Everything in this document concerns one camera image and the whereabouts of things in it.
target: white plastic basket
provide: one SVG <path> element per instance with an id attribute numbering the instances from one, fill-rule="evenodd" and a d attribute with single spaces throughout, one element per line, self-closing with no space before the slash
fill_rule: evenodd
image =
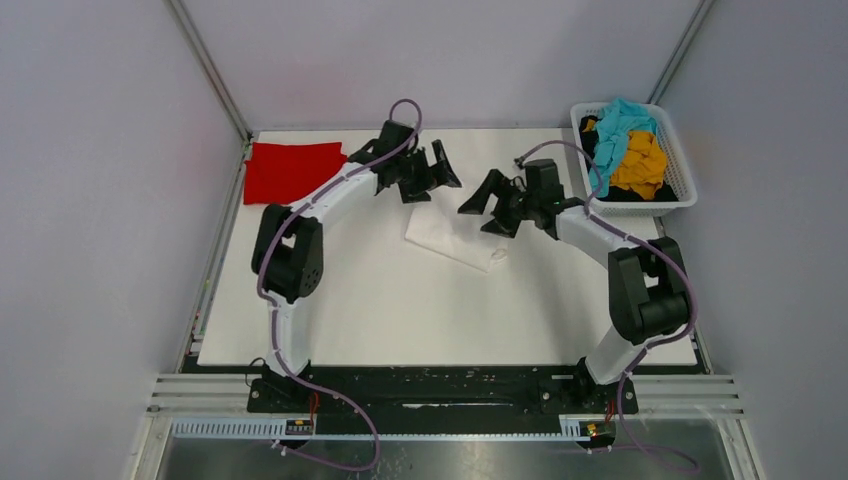
<path id="1" fill-rule="evenodd" d="M 580 148 L 583 148 L 583 142 L 580 141 L 580 119 L 586 115 L 598 115 L 601 109 L 607 105 L 607 102 L 592 102 L 578 103 L 571 107 L 571 125 L 574 129 L 574 139 Z M 660 142 L 660 147 L 668 157 L 668 166 L 665 169 L 664 180 L 671 185 L 671 189 L 677 195 L 678 201 L 604 202 L 602 200 L 593 200 L 592 209 L 599 214 L 606 216 L 660 217 L 676 208 L 691 207 L 698 200 L 698 194 L 695 192 L 695 182 L 692 180 L 692 172 L 689 170 L 689 164 L 686 156 L 683 154 L 683 148 L 680 146 L 680 141 L 677 139 L 677 134 L 671 125 L 668 114 L 656 105 L 642 106 L 657 121 L 657 139 Z M 586 160 L 583 158 L 583 155 L 579 155 L 579 158 L 580 172 L 583 174 L 583 185 L 586 187 L 586 194 L 588 195 L 592 191 L 592 185 L 589 183 L 589 172 L 586 168 Z"/>

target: folded red shirt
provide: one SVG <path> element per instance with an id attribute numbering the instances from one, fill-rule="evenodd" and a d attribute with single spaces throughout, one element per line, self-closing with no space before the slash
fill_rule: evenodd
<path id="1" fill-rule="evenodd" d="M 288 205 L 333 178 L 347 161 L 341 142 L 317 145 L 254 143 L 244 178 L 244 204 Z"/>

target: gray wall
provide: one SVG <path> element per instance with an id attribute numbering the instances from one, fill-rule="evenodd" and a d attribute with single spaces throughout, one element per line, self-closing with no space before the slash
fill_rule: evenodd
<path id="1" fill-rule="evenodd" d="M 113 480 L 239 140 L 162 1 L 0 19 L 0 476 Z"/>
<path id="2" fill-rule="evenodd" d="M 187 0 L 258 130 L 374 128 L 397 98 L 437 127 L 557 126 L 646 100 L 697 0 Z"/>
<path id="3" fill-rule="evenodd" d="M 769 478 L 844 478 L 848 3 L 719 2 L 662 102 L 699 203 L 668 222 Z"/>

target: white cloth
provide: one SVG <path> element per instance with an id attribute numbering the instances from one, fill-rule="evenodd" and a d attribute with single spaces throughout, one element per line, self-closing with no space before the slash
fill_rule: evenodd
<path id="1" fill-rule="evenodd" d="M 483 272 L 506 259 L 508 240 L 480 231 L 492 219 L 494 197 L 489 199 L 483 215 L 460 215 L 456 210 L 480 186 L 483 177 L 470 178 L 457 171 L 462 188 L 439 187 L 430 202 L 419 203 L 412 210 L 405 238 L 408 242 L 440 253 Z"/>

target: yellow cloth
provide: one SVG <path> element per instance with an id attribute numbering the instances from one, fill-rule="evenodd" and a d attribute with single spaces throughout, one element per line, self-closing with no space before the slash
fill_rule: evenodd
<path id="1" fill-rule="evenodd" d="M 610 186 L 633 190 L 645 200 L 653 200 L 662 187 L 668 158 L 651 132 L 628 132 L 630 141 L 621 165 L 610 177 Z"/>

